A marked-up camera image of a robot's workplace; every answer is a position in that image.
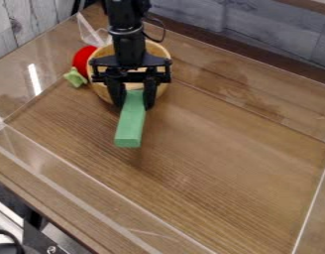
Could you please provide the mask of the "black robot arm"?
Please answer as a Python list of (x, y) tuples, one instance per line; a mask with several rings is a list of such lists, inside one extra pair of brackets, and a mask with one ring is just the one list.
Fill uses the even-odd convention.
[(114, 54), (87, 61), (90, 78), (103, 83), (117, 107), (125, 102), (125, 83), (141, 82), (143, 108), (149, 110), (154, 106), (158, 85), (171, 81), (171, 60), (146, 50), (146, 39), (154, 43), (163, 41), (143, 32), (142, 20), (147, 18), (150, 0), (103, 0), (103, 5)]

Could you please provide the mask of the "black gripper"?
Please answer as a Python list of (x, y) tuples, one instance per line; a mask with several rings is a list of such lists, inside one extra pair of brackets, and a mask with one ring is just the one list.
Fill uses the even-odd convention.
[(171, 60), (155, 57), (147, 53), (143, 54), (141, 63), (135, 65), (119, 64), (115, 55), (91, 58), (87, 61), (87, 65), (91, 68), (90, 80), (93, 82), (105, 82), (111, 102), (117, 107), (122, 107), (125, 101), (123, 82), (143, 81), (143, 107), (149, 110), (154, 106), (155, 100), (155, 78), (162, 83), (171, 81)]

